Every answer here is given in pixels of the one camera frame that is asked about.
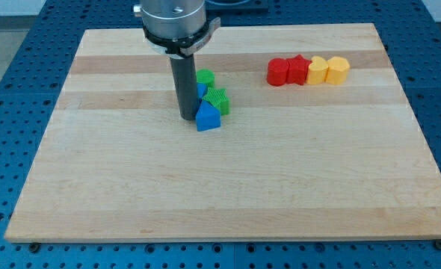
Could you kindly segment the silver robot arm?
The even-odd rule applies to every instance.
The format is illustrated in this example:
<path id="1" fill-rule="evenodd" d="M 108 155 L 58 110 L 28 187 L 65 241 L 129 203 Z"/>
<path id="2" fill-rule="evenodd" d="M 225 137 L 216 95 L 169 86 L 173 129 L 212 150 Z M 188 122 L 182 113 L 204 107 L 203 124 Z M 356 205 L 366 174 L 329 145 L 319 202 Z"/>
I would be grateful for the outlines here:
<path id="1" fill-rule="evenodd" d="M 204 0 L 140 0 L 132 10 L 151 48 L 173 59 L 194 55 L 221 26 L 220 18 L 207 19 Z"/>

